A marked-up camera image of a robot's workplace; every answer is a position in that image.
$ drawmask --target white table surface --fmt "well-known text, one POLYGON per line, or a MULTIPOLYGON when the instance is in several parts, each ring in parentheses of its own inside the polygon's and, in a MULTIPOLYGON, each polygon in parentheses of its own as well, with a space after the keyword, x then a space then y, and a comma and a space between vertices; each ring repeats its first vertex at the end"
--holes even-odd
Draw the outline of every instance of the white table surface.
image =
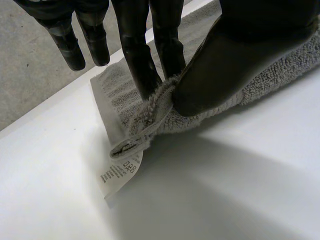
POLYGON ((320 69, 156 138, 108 201, 96 174, 110 147, 90 86, 104 69, 0 132, 1 240, 320 239, 320 69))

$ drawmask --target black robotic finger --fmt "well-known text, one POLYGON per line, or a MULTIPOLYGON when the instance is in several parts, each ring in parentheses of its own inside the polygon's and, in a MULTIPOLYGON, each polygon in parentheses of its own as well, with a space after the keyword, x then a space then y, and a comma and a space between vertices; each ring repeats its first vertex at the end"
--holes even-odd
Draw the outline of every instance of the black robotic finger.
POLYGON ((150 0, 154 43, 165 79, 181 74, 186 67, 184 46, 178 38, 178 26, 184 0, 150 0))
POLYGON ((113 0, 125 60, 143 100, 162 83, 146 44, 148 0, 113 0))
POLYGON ((58 21, 40 19, 37 21, 49 32, 70 69, 73 71, 84 69, 86 62, 71 25, 71 16, 58 21))
POLYGON ((103 24, 107 9, 97 12, 75 10, 92 59, 97 66, 105 66, 110 62, 107 34, 103 24))

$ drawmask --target care label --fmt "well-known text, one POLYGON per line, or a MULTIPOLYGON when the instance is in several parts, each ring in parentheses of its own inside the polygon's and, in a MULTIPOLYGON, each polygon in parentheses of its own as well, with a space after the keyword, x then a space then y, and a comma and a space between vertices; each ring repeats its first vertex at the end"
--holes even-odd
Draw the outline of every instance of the care label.
POLYGON ((98 175, 100 190, 107 199, 119 191, 138 171, 143 151, 122 160, 109 159, 106 168, 98 175))

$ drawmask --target gray towel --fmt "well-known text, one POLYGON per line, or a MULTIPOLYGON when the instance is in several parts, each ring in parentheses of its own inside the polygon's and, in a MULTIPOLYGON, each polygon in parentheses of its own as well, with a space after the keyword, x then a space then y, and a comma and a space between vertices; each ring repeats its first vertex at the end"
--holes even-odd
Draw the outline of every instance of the gray towel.
MULTIPOLYGON (((219 1, 214 0, 182 19, 179 39, 184 45, 187 62, 191 60, 213 22, 220 15, 219 1)), ((150 43, 150 47, 159 75, 163 79, 160 60, 153 42, 150 43)), ((205 118, 235 105, 246 105, 277 90, 319 63, 318 30, 309 42, 268 67, 220 107, 194 117, 182 117, 172 108, 171 95, 178 77, 165 81, 148 102, 142 103, 124 59, 93 78, 91 85, 113 147, 110 156, 123 159, 147 149, 155 135, 192 129, 205 118)))

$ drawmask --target gray floor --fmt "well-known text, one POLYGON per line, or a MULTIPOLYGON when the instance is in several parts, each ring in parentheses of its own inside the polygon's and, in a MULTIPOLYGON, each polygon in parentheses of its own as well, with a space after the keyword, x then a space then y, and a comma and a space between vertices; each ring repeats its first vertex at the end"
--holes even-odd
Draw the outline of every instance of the gray floor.
MULTIPOLYGON (((94 67, 80 26, 72 25, 86 67, 69 69, 47 31, 12 0, 1 0, 0 8, 0 130, 94 67)), ((110 53, 121 48, 115 12, 104 19, 110 53)), ((147 27, 152 26, 149 15, 147 27)))

